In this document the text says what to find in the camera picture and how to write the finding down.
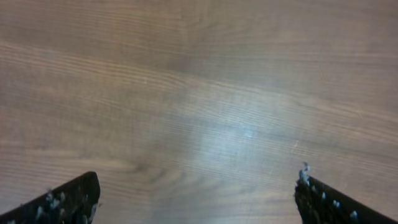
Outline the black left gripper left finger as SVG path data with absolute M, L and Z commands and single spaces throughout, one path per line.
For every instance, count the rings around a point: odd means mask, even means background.
M 3 224 L 91 224 L 100 198 L 96 172 L 86 172 L 3 213 Z

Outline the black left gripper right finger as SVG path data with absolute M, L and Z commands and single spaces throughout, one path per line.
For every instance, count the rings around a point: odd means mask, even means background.
M 393 220 L 309 175 L 303 163 L 294 199 L 303 224 L 397 224 Z

